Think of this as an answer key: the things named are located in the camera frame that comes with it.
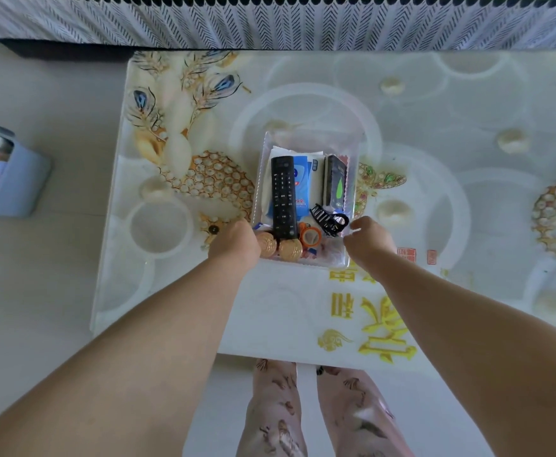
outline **gold ball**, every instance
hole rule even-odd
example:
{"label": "gold ball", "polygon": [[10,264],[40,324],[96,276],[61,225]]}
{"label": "gold ball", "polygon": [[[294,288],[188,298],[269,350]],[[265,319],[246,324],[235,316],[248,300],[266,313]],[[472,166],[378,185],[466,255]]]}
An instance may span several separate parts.
{"label": "gold ball", "polygon": [[295,262],[301,258],[304,246],[299,239],[289,239],[287,241],[280,241],[279,251],[282,260]]}
{"label": "gold ball", "polygon": [[257,242],[261,247],[261,258],[270,258],[276,252],[276,239],[268,232],[262,232],[257,235]]}

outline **white floor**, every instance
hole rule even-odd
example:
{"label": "white floor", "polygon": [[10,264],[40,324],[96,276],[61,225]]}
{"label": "white floor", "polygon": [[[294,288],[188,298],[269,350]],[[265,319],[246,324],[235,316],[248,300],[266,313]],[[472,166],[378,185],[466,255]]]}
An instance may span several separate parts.
{"label": "white floor", "polygon": [[[23,60],[0,45],[0,125],[54,160],[35,214],[0,219],[0,412],[90,340],[124,78],[124,64]],[[251,366],[218,357],[186,456],[235,453]],[[418,457],[492,455],[441,380],[422,392],[411,375],[374,378]],[[309,454],[328,456],[314,367],[299,376]]]}

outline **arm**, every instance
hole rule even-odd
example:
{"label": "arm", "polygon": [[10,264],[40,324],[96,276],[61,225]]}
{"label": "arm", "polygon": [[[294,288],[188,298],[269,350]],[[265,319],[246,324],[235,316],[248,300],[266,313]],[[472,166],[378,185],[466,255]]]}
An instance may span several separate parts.
{"label": "arm", "polygon": [[556,328],[400,258],[371,218],[351,227],[350,256],[384,286],[496,455],[556,455]]}
{"label": "arm", "polygon": [[180,455],[238,286],[260,254],[233,222],[149,297],[0,415],[0,456]]}

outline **leg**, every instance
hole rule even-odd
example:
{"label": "leg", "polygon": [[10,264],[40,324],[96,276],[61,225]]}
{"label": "leg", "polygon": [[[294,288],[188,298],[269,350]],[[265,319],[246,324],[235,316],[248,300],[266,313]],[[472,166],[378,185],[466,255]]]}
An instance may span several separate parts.
{"label": "leg", "polygon": [[365,372],[321,366],[316,373],[320,409],[337,457],[414,457]]}
{"label": "leg", "polygon": [[306,457],[294,362],[257,359],[236,457]]}

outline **forearm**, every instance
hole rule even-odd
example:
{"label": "forearm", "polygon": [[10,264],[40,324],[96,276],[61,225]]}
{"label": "forearm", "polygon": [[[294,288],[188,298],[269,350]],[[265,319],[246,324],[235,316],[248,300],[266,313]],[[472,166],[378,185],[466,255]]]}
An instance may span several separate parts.
{"label": "forearm", "polygon": [[0,416],[2,455],[180,453],[244,271],[207,260]]}
{"label": "forearm", "polygon": [[[501,425],[509,426],[510,434],[519,433],[519,424],[525,424],[521,416],[510,423],[501,420],[523,410],[535,421],[527,432],[550,420],[550,409],[556,407],[556,328],[393,253],[379,252],[363,266],[382,283],[419,346],[488,440],[491,434],[495,444]],[[541,420],[531,414],[530,404],[537,407],[543,401],[549,407]],[[509,433],[503,433],[503,449]]]}

